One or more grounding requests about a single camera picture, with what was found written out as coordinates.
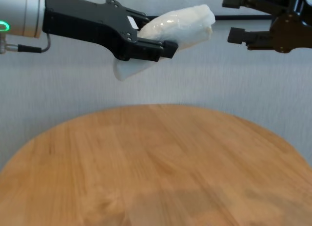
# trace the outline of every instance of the wooden tabletop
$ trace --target wooden tabletop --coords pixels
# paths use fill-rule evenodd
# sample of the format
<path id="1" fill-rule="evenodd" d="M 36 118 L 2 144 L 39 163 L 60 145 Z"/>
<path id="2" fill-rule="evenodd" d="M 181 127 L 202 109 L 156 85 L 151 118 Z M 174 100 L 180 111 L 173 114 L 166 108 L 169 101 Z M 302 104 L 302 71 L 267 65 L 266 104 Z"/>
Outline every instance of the wooden tabletop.
<path id="1" fill-rule="evenodd" d="M 311 226 L 312 171 L 256 124 L 184 106 L 83 116 L 0 175 L 1 226 Z"/>

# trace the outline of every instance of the round wooden table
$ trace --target round wooden table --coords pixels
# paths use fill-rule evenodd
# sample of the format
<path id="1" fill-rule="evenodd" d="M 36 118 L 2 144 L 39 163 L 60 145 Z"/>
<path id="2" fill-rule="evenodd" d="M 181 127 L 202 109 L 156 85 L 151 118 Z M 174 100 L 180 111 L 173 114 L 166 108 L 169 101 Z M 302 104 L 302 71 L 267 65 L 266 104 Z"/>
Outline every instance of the round wooden table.
<path id="1" fill-rule="evenodd" d="M 311 226 L 312 171 L 256 124 L 184 106 L 63 123 L 0 175 L 1 226 Z"/>

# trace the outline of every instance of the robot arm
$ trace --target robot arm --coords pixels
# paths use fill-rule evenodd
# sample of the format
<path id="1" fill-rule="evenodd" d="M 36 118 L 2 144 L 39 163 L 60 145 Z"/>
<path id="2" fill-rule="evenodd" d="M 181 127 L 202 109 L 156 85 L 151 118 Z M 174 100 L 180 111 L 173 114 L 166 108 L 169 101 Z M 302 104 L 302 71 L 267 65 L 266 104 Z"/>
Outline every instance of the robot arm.
<path id="1" fill-rule="evenodd" d="M 6 34 L 38 38 L 43 31 L 97 43 L 120 60 L 172 58 L 178 49 L 176 43 L 137 37 L 137 30 L 148 22 L 144 13 L 123 7 L 116 0 L 105 4 L 85 0 L 0 0 L 0 53 L 46 51 L 48 48 L 5 42 Z"/>
<path id="2" fill-rule="evenodd" d="M 240 6 L 271 14 L 271 27 L 265 32 L 232 28 L 228 42 L 245 42 L 248 50 L 276 50 L 280 53 L 289 53 L 295 48 L 312 48 L 312 6 L 306 0 L 223 1 L 223 7 Z"/>

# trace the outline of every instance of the black metal bracket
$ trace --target black metal bracket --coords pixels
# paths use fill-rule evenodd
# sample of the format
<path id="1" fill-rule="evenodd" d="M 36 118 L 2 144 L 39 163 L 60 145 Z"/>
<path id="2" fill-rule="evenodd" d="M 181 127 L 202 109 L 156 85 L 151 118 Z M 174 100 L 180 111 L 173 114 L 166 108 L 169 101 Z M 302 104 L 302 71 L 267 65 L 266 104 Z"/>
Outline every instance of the black metal bracket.
<path id="1" fill-rule="evenodd" d="M 178 49 L 174 42 L 137 37 L 129 18 L 139 28 L 150 20 L 142 12 L 123 7 L 116 0 L 105 4 L 85 0 L 45 0 L 43 31 L 58 36 L 97 43 L 109 49 L 117 59 L 158 61 L 172 58 Z"/>
<path id="2" fill-rule="evenodd" d="M 249 7 L 272 15 L 267 32 L 232 28 L 228 42 L 245 42 L 249 50 L 289 53 L 295 48 L 312 48 L 312 6 L 306 0 L 224 0 L 223 7 Z"/>

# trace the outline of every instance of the white plastic bag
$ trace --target white plastic bag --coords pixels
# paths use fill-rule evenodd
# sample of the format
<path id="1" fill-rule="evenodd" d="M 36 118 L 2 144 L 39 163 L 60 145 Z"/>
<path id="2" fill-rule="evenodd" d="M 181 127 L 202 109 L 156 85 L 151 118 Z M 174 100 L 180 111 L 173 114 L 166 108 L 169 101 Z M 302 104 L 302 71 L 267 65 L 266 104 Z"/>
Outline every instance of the white plastic bag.
<path id="1" fill-rule="evenodd" d="M 173 41 L 179 45 L 178 51 L 192 47 L 210 39 L 211 25 L 215 23 L 215 16 L 207 5 L 201 5 L 166 13 L 145 25 L 139 38 L 159 41 Z M 142 72 L 157 64 L 157 62 L 140 59 L 129 61 L 115 60 L 114 74 L 118 80 Z"/>

